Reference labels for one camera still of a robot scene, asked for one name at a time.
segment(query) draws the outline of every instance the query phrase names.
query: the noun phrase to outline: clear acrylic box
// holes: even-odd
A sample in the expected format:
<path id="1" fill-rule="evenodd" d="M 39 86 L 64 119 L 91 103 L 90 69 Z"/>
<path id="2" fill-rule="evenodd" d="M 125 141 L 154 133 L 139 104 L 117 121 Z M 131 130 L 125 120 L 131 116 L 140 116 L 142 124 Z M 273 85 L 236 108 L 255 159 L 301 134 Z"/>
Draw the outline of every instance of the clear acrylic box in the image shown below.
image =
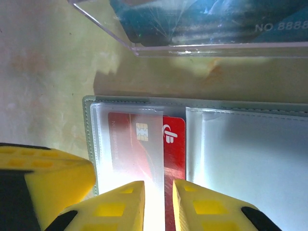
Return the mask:
<path id="1" fill-rule="evenodd" d="M 307 0 L 68 0 L 137 56 L 308 56 Z"/>

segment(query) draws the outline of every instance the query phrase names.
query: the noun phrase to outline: card holder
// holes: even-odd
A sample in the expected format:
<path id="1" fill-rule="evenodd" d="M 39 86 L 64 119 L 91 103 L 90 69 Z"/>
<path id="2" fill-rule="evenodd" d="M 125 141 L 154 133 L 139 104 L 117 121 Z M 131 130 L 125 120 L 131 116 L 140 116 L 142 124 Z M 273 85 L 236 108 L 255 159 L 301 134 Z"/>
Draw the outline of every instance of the card holder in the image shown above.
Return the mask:
<path id="1" fill-rule="evenodd" d="M 83 106 L 89 158 L 98 176 L 95 194 L 118 181 L 110 177 L 113 170 L 106 165 L 111 161 L 110 145 L 102 144 L 110 144 L 108 115 L 154 116 L 161 128 L 163 116 L 180 117 L 186 121 L 188 181 L 255 204 L 282 230 L 308 227 L 307 104 L 88 96 Z M 159 139 L 154 156 L 160 160 L 155 164 L 160 182 L 155 188 L 161 194 L 162 132 Z M 164 204 L 160 205 L 163 213 Z M 156 221 L 163 224 L 164 218 Z"/>

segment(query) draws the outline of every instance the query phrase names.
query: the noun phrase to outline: card logo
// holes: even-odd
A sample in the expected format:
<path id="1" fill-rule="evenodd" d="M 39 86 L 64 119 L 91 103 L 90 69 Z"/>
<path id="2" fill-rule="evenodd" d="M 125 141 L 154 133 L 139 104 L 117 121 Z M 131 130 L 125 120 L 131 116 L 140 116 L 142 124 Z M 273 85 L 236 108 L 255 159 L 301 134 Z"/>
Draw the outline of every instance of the card logo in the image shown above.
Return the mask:
<path id="1" fill-rule="evenodd" d="M 136 123 L 137 140 L 149 141 L 148 125 L 142 123 Z"/>
<path id="2" fill-rule="evenodd" d="M 167 143 L 173 143 L 174 138 L 177 138 L 178 135 L 174 132 L 171 132 L 171 128 L 168 124 L 163 126 L 163 133 Z"/>

